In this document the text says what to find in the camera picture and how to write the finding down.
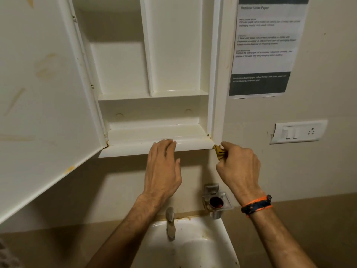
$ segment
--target wristband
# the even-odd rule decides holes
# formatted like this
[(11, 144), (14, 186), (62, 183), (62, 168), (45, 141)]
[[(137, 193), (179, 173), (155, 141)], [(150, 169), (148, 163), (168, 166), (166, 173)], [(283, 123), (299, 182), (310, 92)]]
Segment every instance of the wristband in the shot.
[(258, 198), (256, 200), (253, 200), (249, 202), (248, 204), (244, 205), (241, 208), (242, 213), (245, 213), (246, 215), (251, 215), (252, 213), (258, 212), (263, 209), (267, 209), (270, 207), (273, 207), (271, 205), (271, 195), (267, 195), (262, 198)]

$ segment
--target white sink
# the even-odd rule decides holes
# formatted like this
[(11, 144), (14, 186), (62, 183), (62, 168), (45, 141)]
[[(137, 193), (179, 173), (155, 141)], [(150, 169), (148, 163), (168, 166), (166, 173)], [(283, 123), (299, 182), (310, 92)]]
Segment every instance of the white sink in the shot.
[(239, 268), (221, 219), (175, 219), (175, 227), (175, 240), (170, 242), (166, 221), (152, 224), (131, 268)]

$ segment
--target light switch panel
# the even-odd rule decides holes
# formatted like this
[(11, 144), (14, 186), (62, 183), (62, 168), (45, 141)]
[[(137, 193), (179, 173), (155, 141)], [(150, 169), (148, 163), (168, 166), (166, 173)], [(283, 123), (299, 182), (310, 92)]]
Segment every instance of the light switch panel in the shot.
[(270, 144), (318, 141), (327, 124), (327, 120), (276, 123)]

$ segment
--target open cabinet door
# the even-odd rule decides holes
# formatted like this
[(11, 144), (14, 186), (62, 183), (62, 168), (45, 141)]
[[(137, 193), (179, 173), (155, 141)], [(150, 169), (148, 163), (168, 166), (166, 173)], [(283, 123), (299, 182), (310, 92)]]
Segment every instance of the open cabinet door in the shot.
[(0, 223), (106, 147), (66, 2), (0, 0)]

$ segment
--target instruction sheet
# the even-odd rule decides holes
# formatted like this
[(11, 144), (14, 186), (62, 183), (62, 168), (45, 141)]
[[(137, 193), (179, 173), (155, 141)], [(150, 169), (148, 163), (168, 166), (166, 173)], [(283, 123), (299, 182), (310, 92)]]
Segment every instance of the instruction sheet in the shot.
[(309, 0), (239, 0), (229, 97), (283, 94)]

